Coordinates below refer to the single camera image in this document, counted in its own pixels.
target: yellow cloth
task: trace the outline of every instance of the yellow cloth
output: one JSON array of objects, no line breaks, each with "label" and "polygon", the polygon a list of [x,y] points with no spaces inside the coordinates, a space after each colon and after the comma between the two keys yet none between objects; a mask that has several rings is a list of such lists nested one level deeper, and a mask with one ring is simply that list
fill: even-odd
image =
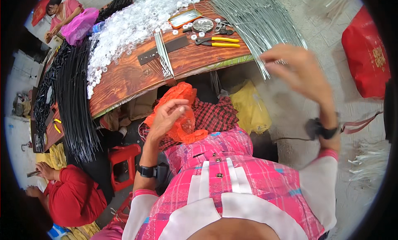
[{"label": "yellow cloth", "polygon": [[[64,145],[52,145],[50,153],[36,154],[36,162],[46,162],[50,167],[60,170],[67,167],[67,158],[64,153]],[[97,223],[94,221],[91,224],[86,224],[82,227],[67,227],[71,233],[63,236],[62,240],[87,240],[90,239],[95,233],[100,231]]]},{"label": "yellow cloth", "polygon": [[248,134],[251,132],[261,134],[271,127],[272,121],[267,108],[250,80],[230,97],[234,109],[238,111],[236,114],[239,119],[238,125]]},{"label": "yellow cloth", "polygon": [[61,170],[61,168],[67,167],[64,145],[62,143],[58,145],[54,144],[51,146],[49,154],[36,154],[36,162],[46,162],[55,170]]}]

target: metal plate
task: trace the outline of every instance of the metal plate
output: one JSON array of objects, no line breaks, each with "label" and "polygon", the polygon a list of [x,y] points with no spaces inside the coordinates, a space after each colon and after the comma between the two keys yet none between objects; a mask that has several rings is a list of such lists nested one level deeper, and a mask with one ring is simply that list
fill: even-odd
[{"label": "metal plate", "polygon": [[[186,47],[189,45],[188,39],[186,35],[183,35],[181,37],[178,37],[176,39],[173,39],[169,42],[166,42],[165,44],[167,53],[173,52],[177,49]],[[156,47],[152,48],[151,50],[138,55],[138,61],[140,62],[140,65],[144,65],[148,63],[151,60],[154,60],[155,58],[159,57],[159,54],[157,54],[158,49]]]}]

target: plastic water bottle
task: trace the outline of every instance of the plastic water bottle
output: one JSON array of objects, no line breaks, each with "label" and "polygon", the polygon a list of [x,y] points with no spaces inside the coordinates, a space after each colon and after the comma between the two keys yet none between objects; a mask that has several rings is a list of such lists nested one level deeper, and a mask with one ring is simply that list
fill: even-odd
[{"label": "plastic water bottle", "polygon": [[101,21],[100,23],[93,25],[93,27],[90,29],[90,34],[101,32],[104,26],[105,21]]}]

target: metal tin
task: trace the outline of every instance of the metal tin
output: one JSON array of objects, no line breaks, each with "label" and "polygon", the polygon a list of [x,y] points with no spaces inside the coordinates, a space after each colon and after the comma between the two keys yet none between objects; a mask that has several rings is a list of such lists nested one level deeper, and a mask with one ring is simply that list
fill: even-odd
[{"label": "metal tin", "polygon": [[200,33],[209,33],[213,30],[214,23],[208,18],[199,18],[192,24],[192,31]]}]

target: white sleeve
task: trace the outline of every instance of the white sleeve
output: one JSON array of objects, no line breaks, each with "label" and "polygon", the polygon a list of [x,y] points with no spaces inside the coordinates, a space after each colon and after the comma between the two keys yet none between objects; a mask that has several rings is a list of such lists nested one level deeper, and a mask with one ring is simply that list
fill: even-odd
[{"label": "white sleeve", "polygon": [[152,206],[159,197],[154,191],[139,189],[131,201],[129,218],[123,231],[122,240],[134,240]]},{"label": "white sleeve", "polygon": [[336,225],[337,153],[325,150],[316,160],[299,171],[300,188],[312,213],[325,228]]}]

